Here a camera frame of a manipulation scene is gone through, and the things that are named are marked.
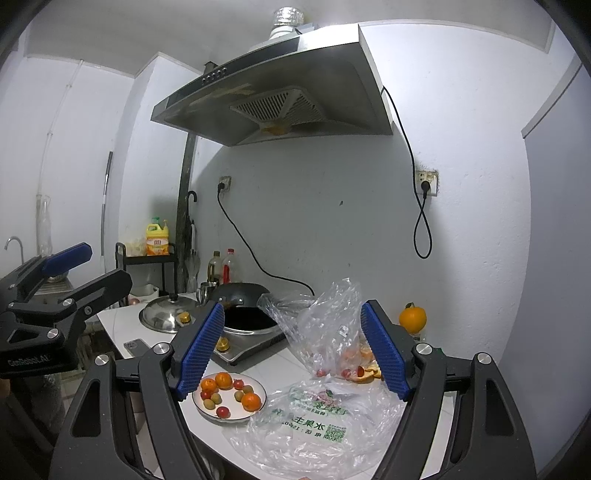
metal screw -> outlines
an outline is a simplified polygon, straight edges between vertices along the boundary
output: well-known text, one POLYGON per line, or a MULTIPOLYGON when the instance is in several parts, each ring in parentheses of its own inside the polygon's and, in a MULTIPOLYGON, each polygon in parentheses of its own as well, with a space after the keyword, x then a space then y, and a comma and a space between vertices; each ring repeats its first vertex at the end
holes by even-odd
POLYGON ((481 364, 485 364, 488 365, 489 363, 492 362, 492 357, 488 354, 488 353, 484 353, 484 352, 480 352, 477 356, 476 359, 481 363, 481 364))
POLYGON ((109 355, 106 355, 105 353, 95 358, 95 365, 98 365, 99 367, 107 363, 109 363, 109 355))
POLYGON ((419 343, 417 345, 417 352, 421 355, 430 355, 433 351, 433 347, 428 343, 419 343))
POLYGON ((156 343, 152 350, 156 355, 164 355, 166 352, 170 350, 170 344, 166 342, 156 343))

black cable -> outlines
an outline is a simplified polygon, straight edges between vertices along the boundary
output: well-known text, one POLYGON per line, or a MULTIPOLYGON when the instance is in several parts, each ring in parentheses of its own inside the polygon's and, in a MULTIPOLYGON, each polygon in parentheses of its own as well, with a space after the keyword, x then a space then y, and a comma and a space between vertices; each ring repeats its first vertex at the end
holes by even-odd
POLYGON ((406 135, 406 132, 404 131, 404 127, 402 125, 402 120, 400 120, 400 115, 398 114, 398 109, 396 108, 396 104, 394 103, 394 100, 392 100, 392 95, 390 95, 390 92, 388 91, 388 89, 385 86, 382 87, 382 91, 380 92, 380 95, 382 95, 382 93, 384 93, 384 92, 386 92, 388 94, 388 98, 390 98, 390 103, 392 104, 392 107, 394 108, 394 113, 396 114, 396 118, 398 119, 398 123, 400 124, 400 130, 402 131, 402 136, 406 140, 408 152, 410 153, 410 161, 411 161, 411 164, 413 165, 414 196, 417 199, 418 207, 421 209, 421 212, 418 214, 417 223, 414 226, 413 245, 414 245, 414 251, 417 253, 417 255, 422 259, 426 259, 429 257, 429 255, 431 255, 431 250, 433 250, 433 237, 431 236, 431 229, 429 228, 429 222, 427 221, 427 217, 425 216, 425 201, 427 200, 427 192, 431 188, 431 185, 429 184, 429 182, 427 182, 425 180, 423 182, 423 184, 424 183, 428 184, 428 188, 425 189, 423 184, 421 184, 421 188, 423 189, 423 202, 421 203, 421 200, 420 200, 420 198, 418 196, 418 192, 417 192, 417 183, 415 181, 416 166, 414 163, 413 149, 411 148, 410 142, 408 141, 408 137, 406 135), (427 252, 427 255, 421 255, 421 253, 418 251, 418 248, 417 248, 417 228, 418 228, 418 224, 421 222, 421 217, 423 218, 423 221, 425 222, 425 227, 427 228, 427 233, 429 235, 429 251, 427 252))
POLYGON ((307 283, 304 283, 302 281, 299 280, 293 280, 293 278, 287 278, 287 277, 280 277, 279 275, 273 275, 271 273, 269 273, 267 270, 265 270, 261 264, 259 263, 259 261, 256 259, 255 253, 252 251, 252 248, 250 245, 248 245, 248 242, 245 240, 245 238, 242 236, 242 234, 240 233, 240 230, 238 230, 238 227, 236 226, 236 224, 234 222, 232 222, 232 219, 228 216, 228 213, 226 212, 226 209, 223 207, 222 202, 220 200, 220 193, 222 192, 224 188, 224 184, 223 183, 219 183, 217 185, 217 202, 220 206, 220 208, 223 211, 223 214, 226 216, 226 218, 228 219, 228 222, 230 222, 232 224, 232 226, 234 227, 234 230, 236 231, 236 233, 238 234, 238 236, 242 239, 242 241, 244 242, 244 244, 246 245, 246 247, 248 248, 248 251, 251 253, 252 255, 252 259, 255 261, 256 266, 258 268, 261 269, 261 271, 271 277, 271 278, 278 278, 279 280, 285 280, 285 281, 290 281, 292 283, 297 283, 299 285, 302 285, 304 287, 306 287, 308 290, 310 290, 310 292, 312 293, 313 296, 316 296, 316 293, 314 293, 314 290, 312 289, 312 287, 310 287, 307 283))

range hood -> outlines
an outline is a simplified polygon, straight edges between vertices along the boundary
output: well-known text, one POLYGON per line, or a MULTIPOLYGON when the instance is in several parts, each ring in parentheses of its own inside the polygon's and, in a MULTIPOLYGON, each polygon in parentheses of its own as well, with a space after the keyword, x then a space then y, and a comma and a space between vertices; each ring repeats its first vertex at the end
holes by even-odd
POLYGON ((358 24, 291 33, 185 85, 152 120, 227 146, 315 135, 392 135, 358 24))

white basket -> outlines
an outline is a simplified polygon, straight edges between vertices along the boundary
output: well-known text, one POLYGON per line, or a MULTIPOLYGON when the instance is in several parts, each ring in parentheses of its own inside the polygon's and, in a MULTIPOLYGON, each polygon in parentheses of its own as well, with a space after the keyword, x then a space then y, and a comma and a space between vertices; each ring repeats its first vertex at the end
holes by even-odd
POLYGON ((138 299, 140 303, 148 303, 154 299, 157 299, 159 295, 160 289, 151 283, 148 283, 147 285, 131 287, 129 299, 138 299))

faucet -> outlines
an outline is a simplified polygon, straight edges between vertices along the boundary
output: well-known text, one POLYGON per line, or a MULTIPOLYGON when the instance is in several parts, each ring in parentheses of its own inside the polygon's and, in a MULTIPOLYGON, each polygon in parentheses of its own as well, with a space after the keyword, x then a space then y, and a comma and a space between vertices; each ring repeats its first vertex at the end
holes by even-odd
POLYGON ((19 237, 12 236, 8 240, 6 240, 6 245, 4 245, 4 250, 8 250, 8 244, 10 242, 12 242, 13 240, 16 240, 18 242, 18 244, 21 246, 21 265, 23 265, 23 263, 25 263, 25 256, 22 253, 22 242, 21 242, 21 239, 19 237))

